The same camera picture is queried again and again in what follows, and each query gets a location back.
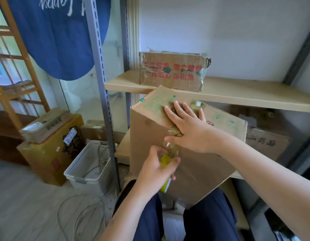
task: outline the white sticker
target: white sticker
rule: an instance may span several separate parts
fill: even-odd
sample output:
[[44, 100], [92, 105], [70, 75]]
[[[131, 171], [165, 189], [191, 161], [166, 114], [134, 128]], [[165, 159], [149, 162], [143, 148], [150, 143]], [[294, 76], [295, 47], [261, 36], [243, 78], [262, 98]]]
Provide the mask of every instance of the white sticker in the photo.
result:
[[44, 125], [41, 123], [41, 122], [36, 122], [36, 123], [33, 123], [25, 128], [23, 128], [23, 130], [25, 131], [36, 131], [38, 129], [40, 129], [41, 127], [43, 127]]
[[73, 138], [75, 137], [75, 135], [77, 134], [77, 131], [75, 128], [72, 128], [69, 133], [67, 134], [67, 136], [64, 139], [64, 143], [69, 146], [69, 144], [71, 143], [71, 141], [73, 140]]
[[245, 120], [245, 121], [247, 121], [247, 125], [248, 126], [251, 126], [251, 127], [254, 127], [254, 128], [257, 127], [257, 122], [256, 122], [256, 119], [254, 117], [247, 117], [247, 116], [244, 116], [242, 114], [240, 114], [238, 117], [243, 119], [243, 120]]

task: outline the white plastic basket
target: white plastic basket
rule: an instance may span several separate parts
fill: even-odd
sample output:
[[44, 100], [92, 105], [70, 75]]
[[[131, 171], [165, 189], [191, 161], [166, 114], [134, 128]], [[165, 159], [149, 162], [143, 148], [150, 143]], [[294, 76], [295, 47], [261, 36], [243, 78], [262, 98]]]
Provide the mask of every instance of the white plastic basket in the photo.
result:
[[[98, 168], [99, 154], [102, 159], [108, 158], [101, 173]], [[78, 191], [103, 197], [112, 183], [112, 167], [107, 142], [91, 140], [65, 170], [64, 175]]]

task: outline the navy blue pants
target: navy blue pants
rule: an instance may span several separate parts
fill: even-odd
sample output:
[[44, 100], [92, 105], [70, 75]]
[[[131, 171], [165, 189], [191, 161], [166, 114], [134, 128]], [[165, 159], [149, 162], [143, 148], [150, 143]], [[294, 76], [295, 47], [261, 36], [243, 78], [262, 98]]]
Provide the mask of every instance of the navy blue pants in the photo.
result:
[[[132, 180], [115, 204], [114, 213], [134, 186]], [[237, 216], [226, 195], [219, 188], [213, 190], [183, 214], [186, 236], [184, 241], [239, 241]], [[164, 235], [162, 203], [155, 194], [146, 204], [139, 219], [133, 241], [161, 241]]]

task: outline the blue curtain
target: blue curtain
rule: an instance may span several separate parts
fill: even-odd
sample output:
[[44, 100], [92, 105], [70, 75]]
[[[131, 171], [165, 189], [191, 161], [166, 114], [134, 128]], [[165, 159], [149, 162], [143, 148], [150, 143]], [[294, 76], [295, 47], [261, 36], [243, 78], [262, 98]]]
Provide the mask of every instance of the blue curtain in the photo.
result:
[[[54, 78], [75, 80], [94, 65], [83, 0], [8, 0], [28, 53]], [[96, 0], [104, 43], [111, 0]]]

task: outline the person's left hand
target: person's left hand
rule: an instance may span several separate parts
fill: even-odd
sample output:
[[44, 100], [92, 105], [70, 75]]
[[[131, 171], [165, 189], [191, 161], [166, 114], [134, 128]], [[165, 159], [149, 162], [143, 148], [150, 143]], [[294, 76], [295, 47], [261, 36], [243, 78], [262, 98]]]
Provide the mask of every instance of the person's left hand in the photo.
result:
[[134, 188], [150, 200], [159, 189], [165, 184], [166, 180], [171, 177], [175, 180], [174, 172], [181, 159], [173, 159], [165, 168], [161, 168], [158, 154], [166, 154], [167, 150], [159, 146], [152, 146], [149, 156], [143, 164], [141, 172], [138, 175]]

